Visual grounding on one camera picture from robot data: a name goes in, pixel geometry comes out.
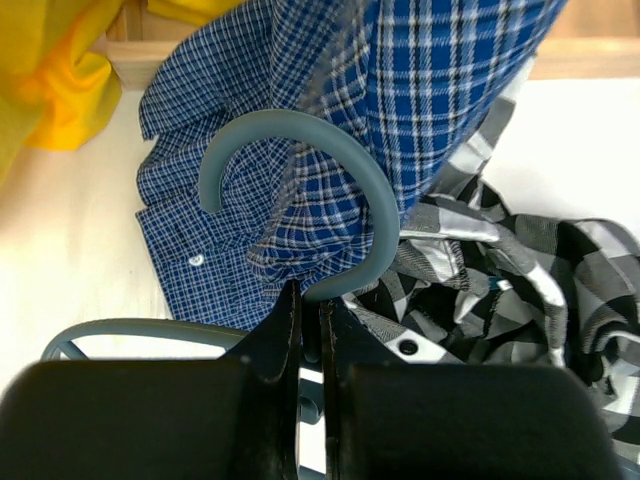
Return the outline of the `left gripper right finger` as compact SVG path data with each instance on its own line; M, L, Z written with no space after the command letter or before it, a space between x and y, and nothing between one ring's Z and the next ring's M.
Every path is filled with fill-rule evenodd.
M331 479L616 479L582 384L547 366L409 364L319 308Z

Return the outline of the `black white checked shirt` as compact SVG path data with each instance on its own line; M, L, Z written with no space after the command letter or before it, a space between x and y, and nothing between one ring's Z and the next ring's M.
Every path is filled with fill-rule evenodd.
M410 363L571 370L620 454L639 458L639 245L603 219L514 214L483 179L532 63L492 103L404 225L390 268L345 304Z

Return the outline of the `grey blue hanger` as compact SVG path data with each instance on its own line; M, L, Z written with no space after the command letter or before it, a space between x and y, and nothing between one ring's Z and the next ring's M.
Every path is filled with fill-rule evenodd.
M330 155L361 188L376 225L388 227L374 235L372 248L362 263L313 285L306 293L307 299L319 302L338 297L380 276L393 260L399 237L394 193L369 153L343 130L320 118L290 110L261 110L245 114L221 128L207 147L200 166L198 193L202 209L209 213L222 209L222 174L235 152L247 144L272 137L301 142ZM85 360L87 356L74 340L105 334L175 339L227 349L245 336L240 330L170 320L97 320L62 331L49 342L41 359L58 360L64 354L71 360Z

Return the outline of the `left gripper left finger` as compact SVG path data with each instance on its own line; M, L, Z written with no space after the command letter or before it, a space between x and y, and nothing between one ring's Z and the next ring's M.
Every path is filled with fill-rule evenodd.
M5 479L294 479L301 294L215 360L36 363L1 402Z

